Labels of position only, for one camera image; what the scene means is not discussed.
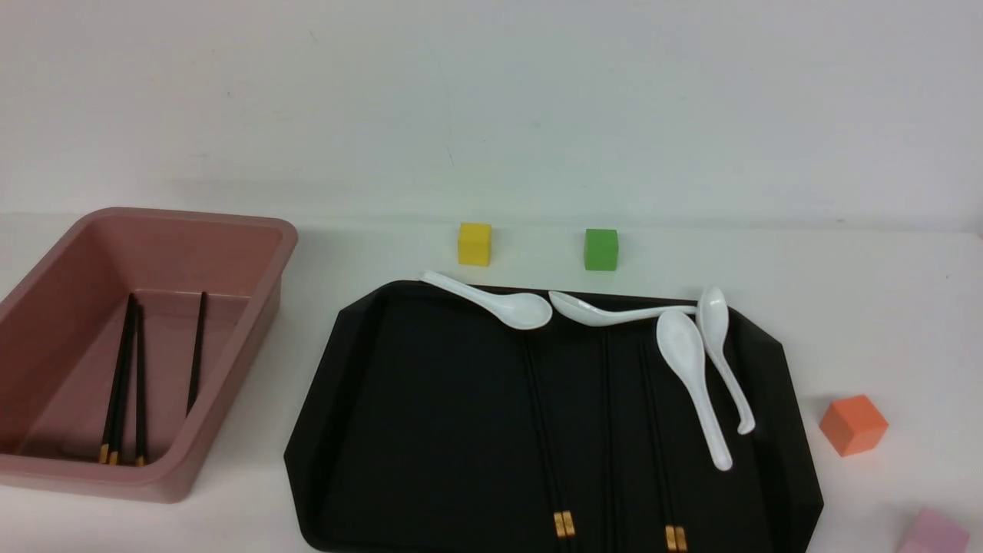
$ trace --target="white spoon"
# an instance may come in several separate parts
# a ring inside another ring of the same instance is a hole
[[[549,302],[536,294],[492,294],[433,271],[424,271],[420,280],[477,303],[513,329],[531,331],[552,318]]]
[[[668,311],[659,317],[656,325],[656,342],[665,362],[679,377],[696,407],[700,427],[710,449],[710,457],[719,470],[730,470],[733,459],[727,442],[723,439],[714,406],[707,392],[707,372],[704,367],[703,341],[696,325],[682,313]]]
[[[703,335],[707,355],[717,365],[717,372],[721,373],[723,383],[726,384],[730,396],[734,398],[734,404],[737,405],[737,414],[740,415],[737,433],[747,434],[754,430],[754,413],[751,411],[751,405],[747,403],[744,391],[740,389],[740,384],[737,384],[726,357],[723,356],[723,339],[727,336],[729,322],[730,316],[727,312],[727,304],[723,301],[723,292],[716,287],[704,290],[700,301],[696,304],[696,325]]]
[[[549,293],[549,301],[552,302],[556,311],[559,311],[564,317],[573,319],[581,325],[587,325],[588,327],[609,327],[611,325],[620,325],[621,323],[630,323],[631,321],[655,319],[666,311],[679,311],[689,315],[696,313],[696,308],[688,305],[634,309],[632,311],[605,311],[570,294],[553,291]]]

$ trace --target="black chopstick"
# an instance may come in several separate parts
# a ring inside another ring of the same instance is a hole
[[[185,409],[185,416],[191,412],[198,399],[198,385],[202,379],[202,341],[204,339],[204,317],[205,307],[208,303],[208,294],[202,292],[202,299],[198,304],[198,328],[195,330],[195,354],[191,360],[191,382],[188,385],[188,408]]]
[[[653,472],[656,474],[656,482],[660,488],[660,507],[663,510],[663,523],[665,524],[666,546],[670,547],[676,543],[675,515],[672,511],[672,494],[669,490],[668,466],[665,460],[665,443],[663,433],[659,424],[659,413],[655,397],[655,381],[652,378],[652,367],[650,365],[649,347],[646,342],[638,344],[638,356],[641,370],[642,388],[645,390],[645,411],[649,422],[649,444],[652,448]]]
[[[137,466],[148,460],[146,452],[146,348],[144,306],[137,306]]]
[[[611,363],[608,355],[608,331],[601,329],[601,405],[604,412],[604,433],[602,451],[604,453],[604,490],[605,507],[604,533],[607,551],[621,551],[621,535],[618,528],[619,506],[618,498],[620,480],[617,470],[617,459],[614,454],[614,397],[611,390]]]
[[[556,537],[559,540],[557,550],[561,553],[569,553],[575,550],[571,540],[575,542],[576,527],[574,526],[573,514],[567,508],[567,495],[558,472],[560,467],[558,462],[559,450],[549,438],[549,422],[543,401],[542,383],[528,338],[522,338],[522,347],[525,353],[526,387],[529,391],[530,405],[533,408],[533,427],[539,442],[540,462],[547,488],[547,501],[553,510],[553,524]]]
[[[113,373],[113,388],[109,392],[109,404],[106,406],[106,422],[102,428],[102,444],[99,447],[99,464],[109,462],[110,446],[113,431],[116,428],[116,413],[120,397],[126,395],[127,388],[123,386],[123,373],[130,366],[130,344],[133,341],[133,317],[137,306],[137,298],[133,294],[126,302],[126,315],[123,317],[123,333],[120,336],[119,351],[116,353],[116,372]]]
[[[120,339],[120,354],[116,359],[117,381],[116,399],[113,409],[112,431],[109,434],[109,464],[119,464],[123,442],[123,429],[126,427],[126,403],[130,396],[130,361],[133,358],[133,334],[136,330],[137,299],[130,294],[127,302],[127,322],[123,338]]]

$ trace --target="orange cube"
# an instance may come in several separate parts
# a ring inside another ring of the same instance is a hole
[[[830,403],[819,428],[841,457],[873,450],[888,431],[888,421],[866,396]]]

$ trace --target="pink cube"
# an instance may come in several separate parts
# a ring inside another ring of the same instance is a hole
[[[922,509],[897,553],[965,553],[969,532],[936,511]]]

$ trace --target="wooden block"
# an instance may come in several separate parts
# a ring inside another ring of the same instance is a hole
[[[587,229],[584,238],[584,269],[588,271],[617,269],[617,230]]]
[[[487,267],[492,262],[492,226],[462,222],[457,235],[457,263]]]
[[[897,553],[964,553],[969,532],[942,514],[922,509]]]
[[[888,421],[866,396],[830,403],[819,427],[841,457],[873,450],[888,431]]]

